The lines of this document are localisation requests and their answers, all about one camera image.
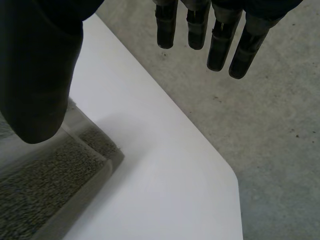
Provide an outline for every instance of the gray carpet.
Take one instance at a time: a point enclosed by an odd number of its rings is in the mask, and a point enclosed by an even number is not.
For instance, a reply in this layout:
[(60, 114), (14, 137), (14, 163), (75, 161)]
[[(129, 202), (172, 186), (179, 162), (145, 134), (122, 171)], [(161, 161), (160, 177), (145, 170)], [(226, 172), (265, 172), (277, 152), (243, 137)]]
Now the gray carpet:
[(43, 143), (22, 142), (2, 116), (0, 130), (3, 240), (62, 238), (123, 159), (74, 104), (62, 128)]

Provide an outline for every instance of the speckled concrete floor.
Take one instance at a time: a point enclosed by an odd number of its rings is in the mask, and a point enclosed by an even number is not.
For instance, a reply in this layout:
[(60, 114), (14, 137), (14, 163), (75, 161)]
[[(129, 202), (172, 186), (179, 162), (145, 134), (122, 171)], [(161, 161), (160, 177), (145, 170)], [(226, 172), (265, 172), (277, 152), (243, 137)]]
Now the speckled concrete floor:
[(245, 240), (320, 236), (320, 4), (306, 0), (274, 27), (242, 80), (207, 69), (214, 14), (199, 51), (179, 4), (173, 48), (156, 41), (151, 0), (106, 0), (98, 15), (235, 171)]

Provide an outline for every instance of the white tabletop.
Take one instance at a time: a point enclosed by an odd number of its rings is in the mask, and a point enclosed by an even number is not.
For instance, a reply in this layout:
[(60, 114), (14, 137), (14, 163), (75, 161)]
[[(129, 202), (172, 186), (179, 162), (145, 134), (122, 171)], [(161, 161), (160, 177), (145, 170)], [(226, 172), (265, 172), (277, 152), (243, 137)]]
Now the white tabletop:
[(70, 96), (125, 158), (64, 240), (243, 239), (234, 172), (96, 15)]

